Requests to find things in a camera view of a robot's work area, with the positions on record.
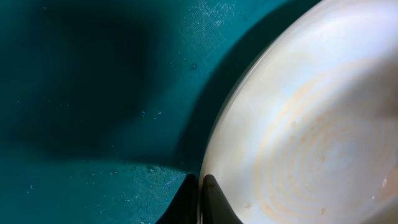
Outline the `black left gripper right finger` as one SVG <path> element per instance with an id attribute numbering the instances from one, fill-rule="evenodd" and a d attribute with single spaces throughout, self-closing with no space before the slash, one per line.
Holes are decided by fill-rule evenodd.
<path id="1" fill-rule="evenodd" d="M 243 224 L 234 213 L 215 177 L 204 176 L 201 188 L 202 224 Z"/>

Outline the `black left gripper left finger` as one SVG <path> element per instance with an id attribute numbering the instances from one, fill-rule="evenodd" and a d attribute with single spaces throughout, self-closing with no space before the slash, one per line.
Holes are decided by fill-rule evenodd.
<path id="1" fill-rule="evenodd" d="M 197 200 L 197 178 L 188 174 L 170 205 L 155 224 L 197 224 Z"/>

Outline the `white front plate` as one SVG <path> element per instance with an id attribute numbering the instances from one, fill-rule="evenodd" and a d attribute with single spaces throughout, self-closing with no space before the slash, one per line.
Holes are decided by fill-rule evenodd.
<path id="1" fill-rule="evenodd" d="M 397 1 L 325 0 L 245 74 L 207 145 L 243 223 L 397 222 Z"/>

